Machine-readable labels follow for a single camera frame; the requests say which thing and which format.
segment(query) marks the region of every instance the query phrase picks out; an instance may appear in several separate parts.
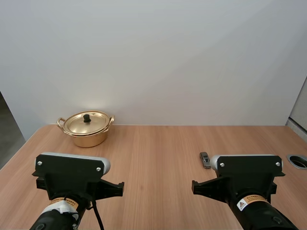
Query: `pot lid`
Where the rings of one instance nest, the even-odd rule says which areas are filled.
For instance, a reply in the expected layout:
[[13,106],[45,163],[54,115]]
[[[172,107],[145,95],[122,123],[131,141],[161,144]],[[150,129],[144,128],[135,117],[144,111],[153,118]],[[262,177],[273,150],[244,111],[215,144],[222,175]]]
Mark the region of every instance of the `pot lid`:
[[64,122],[64,130],[74,136],[88,136],[104,130],[109,124],[107,114],[91,110],[75,114]]

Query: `metal rim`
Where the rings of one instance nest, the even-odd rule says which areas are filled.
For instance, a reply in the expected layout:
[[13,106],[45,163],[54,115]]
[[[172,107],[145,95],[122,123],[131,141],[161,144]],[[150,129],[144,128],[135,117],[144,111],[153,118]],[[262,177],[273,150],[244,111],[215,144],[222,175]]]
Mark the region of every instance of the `metal rim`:
[[[85,125],[85,123],[83,124],[82,122],[80,122],[80,120],[83,120],[83,115],[85,114],[91,114],[91,118],[95,119],[95,126],[90,126],[93,124],[93,122],[89,123],[89,126],[86,127],[87,125]],[[111,123],[111,120],[114,120],[113,117],[109,117],[106,113],[101,112],[101,111],[97,111],[97,110],[89,110],[89,111],[83,111],[77,114],[74,114],[72,116],[70,116],[68,119],[66,119],[64,121],[64,124],[62,125],[63,128],[63,132],[65,132],[66,134],[70,135],[70,136],[74,136],[74,137],[83,137],[83,136],[90,136],[90,135],[94,135],[96,133],[99,133],[101,131],[104,131],[105,129],[108,128],[108,126]],[[80,129],[81,131],[75,131],[74,129],[72,129],[72,124],[75,125],[73,126],[75,130]]]

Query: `lid knob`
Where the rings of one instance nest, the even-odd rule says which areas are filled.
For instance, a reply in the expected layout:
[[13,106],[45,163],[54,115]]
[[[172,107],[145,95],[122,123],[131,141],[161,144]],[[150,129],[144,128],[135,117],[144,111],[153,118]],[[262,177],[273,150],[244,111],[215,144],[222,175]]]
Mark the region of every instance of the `lid knob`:
[[84,123],[89,123],[91,122],[91,119],[90,119],[90,115],[89,114],[84,114],[83,115],[83,118],[84,118]]

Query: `white wall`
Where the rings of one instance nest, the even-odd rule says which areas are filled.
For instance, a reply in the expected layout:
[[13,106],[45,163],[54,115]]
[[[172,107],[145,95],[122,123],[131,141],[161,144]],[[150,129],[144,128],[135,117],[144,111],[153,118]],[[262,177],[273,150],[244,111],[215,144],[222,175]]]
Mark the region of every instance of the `white wall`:
[[85,109],[117,124],[284,125],[307,70],[305,0],[1,0],[0,91],[22,133]]

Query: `wooden table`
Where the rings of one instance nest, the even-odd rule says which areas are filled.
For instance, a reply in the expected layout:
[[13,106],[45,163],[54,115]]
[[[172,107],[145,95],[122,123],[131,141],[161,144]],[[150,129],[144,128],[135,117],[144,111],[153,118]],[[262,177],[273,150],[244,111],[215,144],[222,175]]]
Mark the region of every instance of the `wooden table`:
[[[125,182],[123,197],[97,202],[110,229],[240,229],[227,204],[193,195],[192,180],[215,178],[199,152],[276,154],[285,177],[275,179],[272,204],[299,229],[307,226],[307,170],[293,167],[287,154],[307,155],[307,144],[285,126],[114,126],[101,145],[83,149],[55,125],[39,129],[0,171],[0,229],[29,229],[49,204],[36,189],[34,160],[42,152],[100,156],[111,161],[103,178]],[[92,210],[80,229],[99,229]]]

